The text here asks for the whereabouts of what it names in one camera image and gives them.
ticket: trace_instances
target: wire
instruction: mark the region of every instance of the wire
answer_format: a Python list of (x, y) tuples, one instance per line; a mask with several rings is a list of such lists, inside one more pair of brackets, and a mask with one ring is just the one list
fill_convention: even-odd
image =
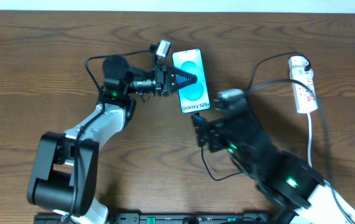
[[(266, 87), (276, 85), (279, 83), (295, 83), (295, 84), (298, 84), (298, 85), (302, 86), (303, 88), (307, 89), (308, 91), (310, 91), (310, 89), (306, 85), (304, 85), (302, 82), (299, 82), (297, 80), (292, 80), (292, 79), (282, 79), (282, 80), (274, 80), (271, 82), (260, 84), (256, 87), (252, 88), (251, 90), (249, 90), (247, 92), (247, 94), (248, 94), (248, 96), (252, 95), (257, 91), (260, 91)], [(331, 164), (331, 146), (329, 143), (329, 135), (328, 135), (328, 123), (327, 123), (326, 115), (324, 113), (324, 109), (321, 105), (321, 100), (319, 97), (316, 97), (316, 103), (318, 104), (318, 111), (320, 113), (321, 123), (323, 125), (323, 136), (324, 136), (324, 142), (326, 144), (326, 163), (327, 163), (329, 184), (331, 186), (331, 193), (333, 194), (334, 201), (335, 201), (337, 207), (339, 208), (339, 211), (341, 211), (343, 216), (346, 218), (346, 220), (350, 224), (355, 224), (355, 222), (352, 220), (352, 218), (344, 211), (344, 209), (342, 208), (341, 204), (338, 202), (337, 197), (335, 195), (334, 180), (333, 180), (333, 166)]]
[(309, 61), (308, 58), (306, 58), (306, 56), (303, 55), (302, 53), (299, 53), (299, 52), (294, 51), (294, 52), (287, 52), (287, 53), (282, 53), (282, 54), (274, 55), (274, 56), (271, 56), (271, 57), (269, 57), (269, 58), (265, 58), (265, 59), (261, 60), (260, 62), (258, 62), (258, 64), (255, 66), (255, 68), (254, 68), (254, 70), (253, 70), (251, 82), (248, 84), (247, 90), (251, 89), (253, 80), (255, 79), (255, 74), (256, 74), (256, 72), (257, 72), (257, 68), (258, 68), (258, 66), (259, 66), (261, 63), (266, 62), (267, 60), (270, 60), (270, 59), (273, 59), (273, 58), (281, 57), (281, 56), (284, 56), (284, 55), (290, 55), (290, 54), (298, 54), (298, 55), (304, 57), (304, 58), (309, 62), (309, 65), (307, 65), (307, 66), (305, 67), (305, 71), (310, 70), (310, 68), (311, 68), (310, 61)]
[(203, 161), (203, 163), (204, 163), (204, 165), (205, 165), (205, 168), (206, 168), (207, 171), (208, 171), (209, 176), (210, 176), (214, 181), (221, 181), (221, 180), (227, 179), (227, 178), (229, 178), (229, 177), (232, 177), (232, 176), (234, 176), (234, 175), (241, 174), (241, 172), (236, 172), (236, 173), (234, 173), (234, 174), (227, 175), (227, 176), (225, 176), (225, 177), (223, 177), (223, 178), (216, 179), (216, 178), (211, 174), (211, 172), (209, 171), (208, 166), (207, 166), (207, 163), (206, 163), (206, 161), (205, 161), (205, 159), (204, 159), (204, 146), (201, 146), (201, 159), (202, 159), (202, 161)]
[[(141, 53), (147, 53), (150, 52), (149, 50), (139, 50), (136, 52), (130, 52), (130, 53), (125, 53), (125, 54), (119, 54), (120, 56), (129, 56), (129, 55), (134, 55), (134, 54), (141, 54)], [(103, 90), (100, 87), (100, 85), (98, 84), (96, 78), (93, 76), (92, 72), (89, 69), (89, 61), (93, 60), (93, 59), (100, 59), (100, 58), (107, 58), (107, 57), (111, 57), (114, 55), (101, 55), (101, 56), (94, 56), (94, 57), (90, 57), (86, 60), (85, 62), (85, 68), (86, 71), (89, 73), (90, 78), (92, 78), (94, 84), (96, 85), (96, 88), (98, 90), (98, 95), (100, 97), (100, 101), (102, 102), (102, 110), (96, 114), (96, 116), (94, 116), (92, 119), (90, 119), (88, 122), (86, 122), (80, 129), (79, 132), (77, 134), (77, 137), (75, 138), (75, 148), (73, 151), (73, 172), (75, 173), (75, 178), (74, 178), (74, 185), (73, 185), (73, 193), (72, 193), (72, 205), (70, 208), (70, 211), (68, 212), (67, 215), (64, 215), (61, 217), (60, 219), (60, 223), (68, 223), (71, 220), (71, 216), (74, 213), (75, 210), (75, 204), (77, 201), (77, 192), (78, 192), (78, 160), (79, 160), (79, 144), (80, 144), (80, 137), (81, 135), (85, 132), (85, 130), (89, 127), (90, 124), (92, 124), (97, 118), (99, 118), (104, 112), (105, 112), (105, 100), (103, 98)]]
[(309, 166), (312, 167), (312, 158), (311, 158), (311, 150), (312, 150), (312, 120), (310, 113), (308, 115), (308, 127), (309, 127), (309, 138), (308, 138), (308, 163)]

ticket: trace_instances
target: white power strip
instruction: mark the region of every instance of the white power strip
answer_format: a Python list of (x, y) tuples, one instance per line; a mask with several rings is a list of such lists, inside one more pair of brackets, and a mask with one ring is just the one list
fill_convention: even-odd
[(288, 61), (290, 78), (302, 82), (311, 93), (302, 86), (293, 83), (296, 112), (307, 114), (317, 110), (315, 87), (313, 86), (313, 70), (305, 71), (309, 62), (302, 56), (293, 56)]

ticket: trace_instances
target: smartphone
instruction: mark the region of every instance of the smartphone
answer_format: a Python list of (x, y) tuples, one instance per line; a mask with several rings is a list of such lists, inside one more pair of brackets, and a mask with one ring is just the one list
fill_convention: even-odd
[(200, 49), (175, 52), (172, 54), (172, 60), (175, 68), (180, 68), (185, 72), (197, 76), (195, 84), (179, 90), (182, 113), (192, 113), (211, 108)]

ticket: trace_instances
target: white wall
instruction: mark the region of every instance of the white wall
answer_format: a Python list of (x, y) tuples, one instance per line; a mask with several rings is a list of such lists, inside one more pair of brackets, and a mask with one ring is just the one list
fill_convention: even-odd
[(355, 0), (0, 0), (0, 10), (355, 13)]

